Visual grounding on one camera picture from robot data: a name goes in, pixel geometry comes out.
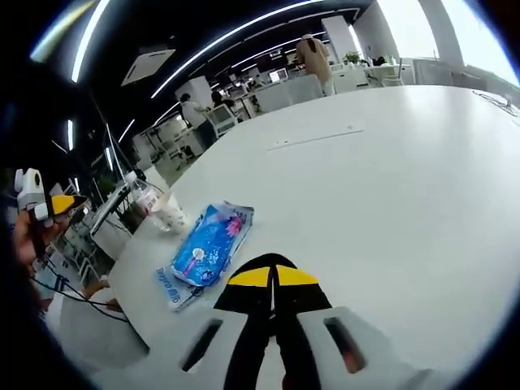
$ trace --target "potted plant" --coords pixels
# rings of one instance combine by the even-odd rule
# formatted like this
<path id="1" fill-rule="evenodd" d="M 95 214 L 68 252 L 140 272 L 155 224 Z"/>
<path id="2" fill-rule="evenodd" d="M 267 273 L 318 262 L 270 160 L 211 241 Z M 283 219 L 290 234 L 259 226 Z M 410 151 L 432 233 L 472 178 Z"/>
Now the potted plant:
<path id="1" fill-rule="evenodd" d="M 343 58 L 343 62 L 345 65 L 347 65 L 348 63 L 353 63 L 354 65 L 358 65 L 360 58 L 361 58 L 361 55 L 357 51 L 349 51 Z"/>

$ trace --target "yellow part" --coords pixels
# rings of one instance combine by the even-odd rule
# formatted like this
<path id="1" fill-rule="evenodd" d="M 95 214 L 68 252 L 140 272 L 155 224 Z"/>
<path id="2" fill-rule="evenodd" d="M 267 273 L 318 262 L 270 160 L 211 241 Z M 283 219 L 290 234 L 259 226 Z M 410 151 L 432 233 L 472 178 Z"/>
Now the yellow part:
<path id="1" fill-rule="evenodd" d="M 280 286 L 297 286 L 303 284 L 318 284 L 312 275 L 288 266 L 276 266 Z"/>
<path id="2" fill-rule="evenodd" d="M 53 195 L 51 201 L 54 215 L 64 214 L 74 205 L 74 197 L 70 195 Z"/>
<path id="3" fill-rule="evenodd" d="M 227 284 L 246 287 L 267 287 L 269 267 L 257 268 L 256 270 L 242 272 L 231 278 Z"/>

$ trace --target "desk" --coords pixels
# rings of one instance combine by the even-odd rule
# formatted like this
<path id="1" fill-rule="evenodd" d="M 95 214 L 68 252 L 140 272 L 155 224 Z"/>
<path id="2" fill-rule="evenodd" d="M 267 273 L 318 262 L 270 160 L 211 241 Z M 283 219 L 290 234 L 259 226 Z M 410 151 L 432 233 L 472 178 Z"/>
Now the desk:
<path id="1" fill-rule="evenodd" d="M 254 206 L 224 280 L 260 254 L 283 254 L 334 306 L 384 332 L 403 360 L 455 371 L 492 342 L 518 293 L 518 167 L 511 116 L 469 89 L 420 85 L 241 123 L 172 189 L 192 216 L 221 200 Z M 145 221 L 110 273 L 151 348 L 182 315 L 167 311 L 153 275 L 178 244 Z M 211 306 L 223 285 L 187 310 Z"/>

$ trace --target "woman in beige top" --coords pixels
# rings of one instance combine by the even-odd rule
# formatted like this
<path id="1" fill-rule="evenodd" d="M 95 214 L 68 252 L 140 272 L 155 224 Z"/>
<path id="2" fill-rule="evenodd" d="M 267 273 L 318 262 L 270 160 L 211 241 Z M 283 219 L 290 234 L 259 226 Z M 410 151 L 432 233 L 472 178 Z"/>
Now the woman in beige top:
<path id="1" fill-rule="evenodd" d="M 331 96 L 334 93 L 332 73 L 327 61 L 328 50 L 323 42 L 306 34 L 297 44 L 296 54 L 298 62 L 305 64 L 307 73 L 318 77 L 325 96 Z"/>

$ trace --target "black ceiling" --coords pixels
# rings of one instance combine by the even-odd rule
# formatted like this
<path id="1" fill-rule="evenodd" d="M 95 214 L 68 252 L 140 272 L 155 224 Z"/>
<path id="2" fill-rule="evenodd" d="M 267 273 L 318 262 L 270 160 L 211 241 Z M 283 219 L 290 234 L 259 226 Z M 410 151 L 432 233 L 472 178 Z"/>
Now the black ceiling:
<path id="1" fill-rule="evenodd" d="M 132 119 L 136 119 L 131 132 L 128 134 L 129 136 L 126 138 L 126 140 L 129 140 L 132 132 L 139 132 L 148 128 L 175 102 L 175 90 L 189 77 L 204 75 L 208 80 L 211 80 L 216 73 L 252 54 L 298 38 L 304 33 L 321 32 L 323 30 L 321 19 L 333 14 L 304 18 L 308 15 L 338 11 L 348 22 L 353 22 L 354 18 L 359 16 L 371 3 L 371 0 L 325 0 L 294 8 L 262 20 L 229 37 L 201 56 L 180 73 L 155 99 L 150 99 L 157 87 L 178 66 L 208 43 L 260 15 L 300 1 L 112 0 L 109 2 L 94 30 L 93 38 L 85 55 L 80 83 L 76 86 L 82 92 L 83 98 L 76 99 L 80 106 L 76 104 L 75 112 L 69 114 L 69 116 L 75 116 L 78 132 L 76 138 L 78 153 L 88 163 L 97 157 L 102 150 L 101 142 L 97 137 L 93 140 L 87 137 L 87 133 L 91 132 L 93 128 L 98 130 L 98 134 L 102 133 L 102 126 L 98 118 L 93 120 L 94 116 L 98 116 L 95 110 L 85 108 L 87 106 L 85 99 L 95 98 L 116 136 L 122 133 Z M 47 8 L 42 4 L 37 5 L 35 14 L 39 12 L 38 15 L 41 17 L 38 20 L 28 20 L 27 28 L 23 28 L 23 44 L 18 45 L 17 50 L 25 51 L 26 55 L 34 46 L 37 37 L 45 31 L 51 20 L 59 14 L 59 11 L 69 5 L 69 2 L 54 0 L 46 4 Z M 48 65 L 53 71 L 57 72 L 69 84 L 71 84 L 69 79 L 77 46 L 93 9 L 94 7 L 72 25 L 48 60 Z M 304 19 L 289 23 L 291 20 L 299 18 Z M 250 38 L 263 30 L 280 24 L 283 25 Z M 121 87 L 123 78 L 140 50 L 150 46 L 169 46 L 175 48 L 176 52 L 157 74 Z M 62 106 L 70 105 L 70 101 L 71 99 L 68 97 L 65 97 L 62 102 L 56 98 L 56 102 L 60 102 Z M 52 105 L 50 102 L 45 102 L 45 104 L 46 110 L 56 110 L 58 105 Z M 54 121 L 48 126 L 41 127 L 43 127 L 42 133 L 49 133 L 50 137 L 53 137 L 61 145 L 67 144 L 66 127 L 63 121 L 62 123 Z"/>

